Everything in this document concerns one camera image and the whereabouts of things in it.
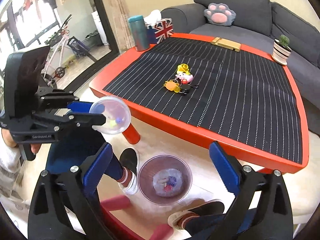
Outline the person left hand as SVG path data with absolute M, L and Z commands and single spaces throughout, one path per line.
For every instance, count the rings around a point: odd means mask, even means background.
M 7 129 L 1 129 L 2 138 L 5 142 L 5 144 L 10 148 L 16 148 L 17 143 L 13 140 L 9 130 Z M 41 144 L 31 144 L 30 145 L 31 151 L 33 154 L 37 154 L 41 148 Z

